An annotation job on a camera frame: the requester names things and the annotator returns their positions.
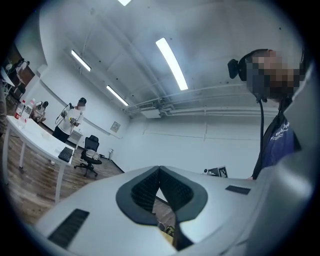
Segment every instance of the headset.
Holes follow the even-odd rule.
[[[300,61],[300,74],[304,75],[309,65],[309,52],[306,47],[302,48],[302,56]],[[261,126],[260,126],[260,165],[262,165],[262,153],[263,153],[263,138],[264,138],[264,108],[262,102],[267,102],[267,96],[265,91],[265,83],[270,82],[270,77],[263,74],[263,70],[259,69],[258,63],[253,63],[252,57],[257,53],[269,52],[270,49],[257,49],[254,50],[237,61],[232,59],[228,62],[229,76],[234,79],[239,75],[241,81],[246,82],[246,87],[255,96],[256,102],[260,105],[261,110]],[[284,101],[290,99],[289,97],[283,98],[280,102],[280,106]]]

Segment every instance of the navy blue shirt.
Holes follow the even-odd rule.
[[[261,168],[274,166],[278,161],[295,151],[295,134],[287,119],[276,129],[267,141],[263,151]]]

